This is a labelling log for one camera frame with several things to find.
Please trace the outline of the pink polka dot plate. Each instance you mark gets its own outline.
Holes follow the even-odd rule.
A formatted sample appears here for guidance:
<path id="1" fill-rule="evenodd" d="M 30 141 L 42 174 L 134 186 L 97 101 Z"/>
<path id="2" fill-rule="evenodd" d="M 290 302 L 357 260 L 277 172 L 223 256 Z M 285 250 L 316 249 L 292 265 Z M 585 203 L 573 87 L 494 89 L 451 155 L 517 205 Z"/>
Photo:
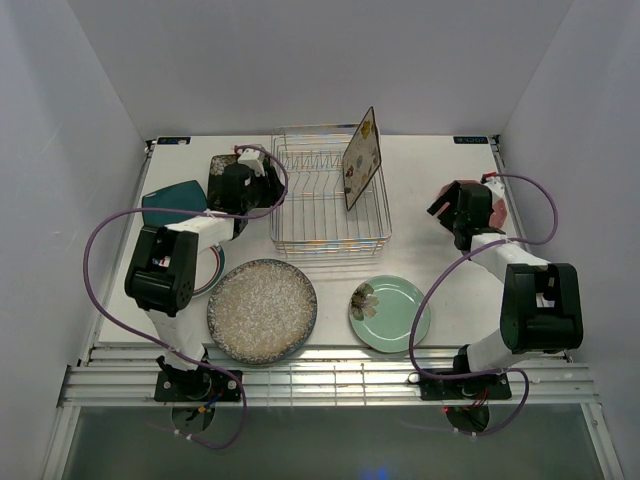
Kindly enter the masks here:
<path id="1" fill-rule="evenodd" d="M 480 181 L 477 180 L 457 180 L 460 184 L 480 184 Z M 441 187 L 438 192 L 437 198 L 440 198 L 444 195 L 444 193 L 452 186 L 453 182 L 449 184 L 445 184 Z M 437 215 L 444 213 L 444 211 L 448 208 L 449 203 L 445 202 L 442 207 L 437 211 Z M 502 229 L 507 218 L 508 218 L 508 207 L 506 205 L 506 188 L 505 188 L 505 198 L 500 200 L 499 202 L 492 204 L 493 213 L 490 216 L 489 225 L 494 228 Z"/>

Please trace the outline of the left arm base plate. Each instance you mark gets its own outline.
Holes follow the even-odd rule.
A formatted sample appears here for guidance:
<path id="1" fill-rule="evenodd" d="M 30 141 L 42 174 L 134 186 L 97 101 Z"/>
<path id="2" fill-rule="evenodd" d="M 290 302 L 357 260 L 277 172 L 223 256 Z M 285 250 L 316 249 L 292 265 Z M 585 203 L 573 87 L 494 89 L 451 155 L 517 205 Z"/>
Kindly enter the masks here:
<path id="1" fill-rule="evenodd" d="M 158 374 L 153 400 L 162 403 L 202 402 L 218 398 L 219 402 L 241 400 L 239 381 L 243 373 L 231 370 L 236 377 L 212 370 L 161 371 Z"/>

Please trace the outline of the cream flower square plate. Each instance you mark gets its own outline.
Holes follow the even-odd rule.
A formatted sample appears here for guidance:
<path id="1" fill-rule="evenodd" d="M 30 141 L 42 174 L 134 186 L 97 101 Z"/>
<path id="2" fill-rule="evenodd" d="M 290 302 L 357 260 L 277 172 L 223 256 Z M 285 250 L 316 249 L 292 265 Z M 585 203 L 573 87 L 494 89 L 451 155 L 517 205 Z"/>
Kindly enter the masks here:
<path id="1" fill-rule="evenodd" d="M 381 166 L 380 135 L 371 106 L 356 128 L 342 156 L 343 192 L 350 211 Z"/>

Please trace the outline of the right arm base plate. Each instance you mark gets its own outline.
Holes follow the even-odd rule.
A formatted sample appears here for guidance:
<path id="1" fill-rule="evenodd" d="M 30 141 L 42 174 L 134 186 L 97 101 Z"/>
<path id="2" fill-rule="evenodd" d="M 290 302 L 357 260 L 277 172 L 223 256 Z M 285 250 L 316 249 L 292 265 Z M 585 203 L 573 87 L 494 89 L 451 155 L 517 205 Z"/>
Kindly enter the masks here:
<path id="1" fill-rule="evenodd" d="M 430 370 L 437 379 L 413 372 L 407 383 L 417 386 L 420 398 L 428 400 L 509 400 L 512 393 L 505 374 L 484 375 L 471 379 L 451 380 L 452 369 Z"/>

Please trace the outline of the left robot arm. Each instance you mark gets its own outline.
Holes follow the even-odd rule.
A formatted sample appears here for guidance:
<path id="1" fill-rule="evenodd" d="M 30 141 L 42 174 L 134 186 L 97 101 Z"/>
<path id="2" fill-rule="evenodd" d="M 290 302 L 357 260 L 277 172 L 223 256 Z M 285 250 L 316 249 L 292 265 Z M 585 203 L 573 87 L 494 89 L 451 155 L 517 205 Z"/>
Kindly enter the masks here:
<path id="1" fill-rule="evenodd" d="M 248 214 L 272 207 L 283 191 L 269 160 L 232 154 L 212 158 L 207 186 L 189 180 L 142 198 L 143 226 L 124 289 L 170 346 L 157 363 L 170 386 L 187 399 L 202 399 L 212 387 L 211 373 L 200 365 L 205 348 L 181 315 L 198 290 L 198 257 L 237 238 Z"/>

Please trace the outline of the mint green flower plate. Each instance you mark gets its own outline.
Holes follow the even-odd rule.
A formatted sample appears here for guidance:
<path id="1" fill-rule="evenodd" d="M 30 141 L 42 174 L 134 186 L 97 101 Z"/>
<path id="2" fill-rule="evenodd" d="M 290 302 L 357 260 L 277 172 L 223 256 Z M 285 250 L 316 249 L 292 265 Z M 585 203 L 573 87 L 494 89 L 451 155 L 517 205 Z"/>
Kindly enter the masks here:
<path id="1" fill-rule="evenodd" d="M 423 298 L 424 294 L 404 278 L 372 277 L 351 295 L 348 306 L 351 327 L 362 342 L 378 352 L 406 352 Z"/>

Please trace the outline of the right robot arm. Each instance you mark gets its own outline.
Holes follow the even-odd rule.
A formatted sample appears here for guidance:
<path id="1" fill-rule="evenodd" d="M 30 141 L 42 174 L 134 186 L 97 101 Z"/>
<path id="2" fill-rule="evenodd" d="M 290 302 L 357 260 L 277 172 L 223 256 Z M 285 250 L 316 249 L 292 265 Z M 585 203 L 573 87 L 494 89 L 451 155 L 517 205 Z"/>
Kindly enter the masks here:
<path id="1" fill-rule="evenodd" d="M 509 237 L 492 218 L 504 200 L 494 175 L 454 180 L 443 187 L 428 213 L 453 235 L 464 261 L 484 267 L 503 286 L 499 326 L 463 346 L 442 374 L 454 390 L 474 397 L 507 369 L 531 357 L 574 350 L 584 339 L 576 268 L 529 253 L 525 239 Z"/>

